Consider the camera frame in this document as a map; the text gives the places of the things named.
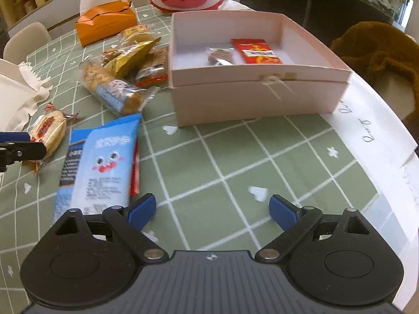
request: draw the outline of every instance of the packaged biscuit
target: packaged biscuit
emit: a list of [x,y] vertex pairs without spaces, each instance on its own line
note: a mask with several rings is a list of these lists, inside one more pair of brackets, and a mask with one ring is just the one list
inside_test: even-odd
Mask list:
[[147,88],[167,81],[167,46],[154,48],[145,56],[135,77],[137,87]]
[[91,59],[80,64],[79,72],[80,83],[118,117],[142,112],[148,101],[160,90],[157,86],[141,89],[116,79]]
[[152,26],[138,25],[127,28],[119,34],[120,47],[137,45],[145,41],[157,39],[157,33],[153,31]]
[[262,39],[232,39],[246,64],[282,64],[274,51]]
[[50,102],[45,107],[45,115],[40,116],[32,129],[29,131],[31,142],[39,142],[45,145],[47,154],[42,161],[33,161],[35,164],[35,170],[38,171],[43,161],[50,157],[60,145],[62,139],[65,136],[67,128],[67,122],[75,119],[78,115],[68,115],[60,110],[57,110],[55,106]]
[[70,208],[101,214],[113,205],[127,207],[136,168],[140,114],[116,119],[93,129],[73,129],[62,167],[54,219]]
[[121,55],[109,61],[105,68],[116,78],[124,78],[150,52],[160,37],[153,41],[145,41],[128,47]]

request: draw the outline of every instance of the green checkered tablecloth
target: green checkered tablecloth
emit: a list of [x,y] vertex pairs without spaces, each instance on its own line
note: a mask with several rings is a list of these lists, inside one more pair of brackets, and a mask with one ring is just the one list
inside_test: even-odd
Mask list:
[[[154,23],[168,43],[171,17],[137,9],[142,23]],[[75,31],[28,57],[35,72],[50,76],[50,98],[78,121],[38,175],[13,164],[0,190],[0,313],[19,313],[29,300],[19,278],[26,255],[51,225],[68,139],[73,128],[93,128],[114,116],[73,80],[88,55],[116,45],[112,37],[81,47]],[[177,128],[170,90],[163,88],[143,113],[139,130],[142,193],[158,200],[156,217],[144,232],[164,249],[248,249],[252,253],[281,233],[270,218],[269,196],[340,214],[364,209],[377,191],[333,128],[319,115],[231,121]]]

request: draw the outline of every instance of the blue snack package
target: blue snack package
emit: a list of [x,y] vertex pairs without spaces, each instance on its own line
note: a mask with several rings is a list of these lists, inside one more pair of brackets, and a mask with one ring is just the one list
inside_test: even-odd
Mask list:
[[54,221],[70,208],[90,215],[112,205],[128,205],[140,121],[141,114],[134,114],[98,128],[72,131]]

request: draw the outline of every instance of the blue gripper pad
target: blue gripper pad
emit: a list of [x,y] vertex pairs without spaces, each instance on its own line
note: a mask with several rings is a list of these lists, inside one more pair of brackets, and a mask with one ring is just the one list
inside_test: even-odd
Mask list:
[[269,200],[269,214],[286,231],[298,222],[301,209],[280,195],[273,195]]
[[31,136],[27,132],[0,132],[0,143],[6,141],[31,141]]
[[157,202],[156,197],[151,195],[147,199],[139,202],[138,205],[128,213],[128,222],[135,229],[141,231],[151,218],[156,215]]

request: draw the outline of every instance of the small snack bag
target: small snack bag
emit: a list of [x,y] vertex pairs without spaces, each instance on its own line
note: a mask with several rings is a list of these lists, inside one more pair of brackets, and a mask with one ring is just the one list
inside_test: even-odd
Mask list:
[[68,115],[57,110],[53,103],[49,103],[45,107],[43,116],[39,117],[32,129],[29,131],[31,142],[39,142],[45,145],[47,154],[42,161],[32,161],[35,164],[35,171],[38,171],[45,160],[50,157],[60,145],[65,137],[67,122],[77,117],[79,112],[74,115]]
[[145,61],[135,77],[137,87],[148,88],[167,81],[168,50],[167,46],[155,48],[145,56]]
[[233,53],[234,48],[222,49],[222,48],[207,48],[208,51],[208,62],[212,66],[219,65],[233,65]]
[[282,64],[263,39],[232,39],[246,64]]

